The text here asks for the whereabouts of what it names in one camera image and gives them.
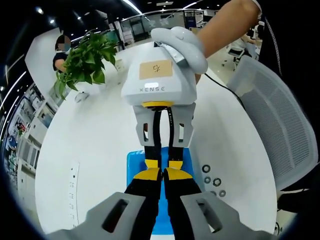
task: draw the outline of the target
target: black cable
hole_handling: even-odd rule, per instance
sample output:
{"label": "black cable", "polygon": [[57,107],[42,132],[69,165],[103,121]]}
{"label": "black cable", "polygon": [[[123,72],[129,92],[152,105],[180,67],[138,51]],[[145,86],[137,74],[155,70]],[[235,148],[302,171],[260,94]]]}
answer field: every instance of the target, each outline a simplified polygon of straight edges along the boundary
{"label": "black cable", "polygon": [[210,80],[212,80],[213,82],[218,84],[220,87],[227,89],[229,92],[231,92],[236,97],[236,99],[238,99],[238,101],[241,104],[241,106],[243,107],[243,109],[246,110],[244,103],[241,101],[240,97],[234,91],[232,91],[230,88],[227,88],[226,86],[223,86],[222,84],[220,84],[219,82],[214,80],[212,77],[210,77],[208,74],[205,73],[204,75],[206,75]]}
{"label": "black cable", "polygon": [[280,226],[279,226],[279,223],[277,223],[277,222],[275,222],[275,225],[276,225],[276,227],[278,228],[278,231],[277,231],[277,236],[279,236],[279,234],[280,234]]}

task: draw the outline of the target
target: black shirt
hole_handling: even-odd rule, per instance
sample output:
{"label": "black shirt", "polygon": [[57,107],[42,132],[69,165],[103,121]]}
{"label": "black shirt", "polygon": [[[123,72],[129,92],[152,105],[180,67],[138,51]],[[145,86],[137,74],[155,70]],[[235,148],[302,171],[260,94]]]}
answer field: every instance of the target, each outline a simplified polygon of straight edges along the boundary
{"label": "black shirt", "polygon": [[63,60],[66,60],[67,59],[67,57],[68,57],[68,55],[67,54],[65,54],[64,52],[59,52],[59,53],[56,53],[55,54],[55,56],[54,56],[54,58],[53,58],[53,64],[52,64],[52,66],[53,66],[53,70],[54,71],[59,71],[59,73],[62,73],[59,69],[57,69],[56,68],[56,61],[57,60],[59,60],[59,59],[63,59]]}
{"label": "black shirt", "polygon": [[291,89],[313,127],[320,149],[316,81],[319,77],[310,65],[312,51],[308,46],[308,35],[305,35],[308,31],[306,28],[313,22],[312,14],[306,9],[311,6],[292,0],[253,1],[260,5],[265,17],[259,62],[274,71]]}

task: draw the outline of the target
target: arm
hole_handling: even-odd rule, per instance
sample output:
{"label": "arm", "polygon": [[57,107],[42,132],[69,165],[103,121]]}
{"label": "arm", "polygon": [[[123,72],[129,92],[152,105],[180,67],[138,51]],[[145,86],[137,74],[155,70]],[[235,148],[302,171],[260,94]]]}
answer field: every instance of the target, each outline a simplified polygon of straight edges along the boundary
{"label": "arm", "polygon": [[256,41],[248,37],[246,34],[241,37],[245,43],[256,44]]}
{"label": "arm", "polygon": [[204,45],[204,56],[239,39],[257,22],[260,9],[253,0],[231,0],[198,33]]}
{"label": "arm", "polygon": [[61,72],[65,72],[67,69],[63,66],[63,64],[65,63],[65,60],[63,59],[58,59],[55,61],[54,66],[59,69]]}

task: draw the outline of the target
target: power strip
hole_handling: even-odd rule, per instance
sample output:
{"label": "power strip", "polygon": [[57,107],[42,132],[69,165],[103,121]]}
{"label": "power strip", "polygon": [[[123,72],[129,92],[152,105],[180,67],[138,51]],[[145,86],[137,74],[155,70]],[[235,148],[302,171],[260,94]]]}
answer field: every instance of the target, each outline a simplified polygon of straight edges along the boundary
{"label": "power strip", "polygon": [[71,164],[70,175],[69,175],[68,209],[69,209],[69,216],[71,218],[73,228],[79,225],[78,206],[77,206],[79,167],[80,167],[79,162],[76,162],[76,161],[73,162]]}

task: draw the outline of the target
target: glass wall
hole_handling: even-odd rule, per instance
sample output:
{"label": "glass wall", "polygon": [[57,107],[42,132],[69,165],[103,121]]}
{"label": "glass wall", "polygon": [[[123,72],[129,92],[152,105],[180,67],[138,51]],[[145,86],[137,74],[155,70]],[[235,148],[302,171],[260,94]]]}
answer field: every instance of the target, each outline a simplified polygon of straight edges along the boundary
{"label": "glass wall", "polygon": [[137,42],[149,38],[151,30],[155,28],[171,29],[176,26],[184,28],[196,28],[197,21],[200,21],[200,15],[201,19],[203,19],[203,11],[175,10],[166,12],[156,12],[153,14],[136,16],[128,20],[122,21],[121,27],[123,32],[131,32],[134,41]]}

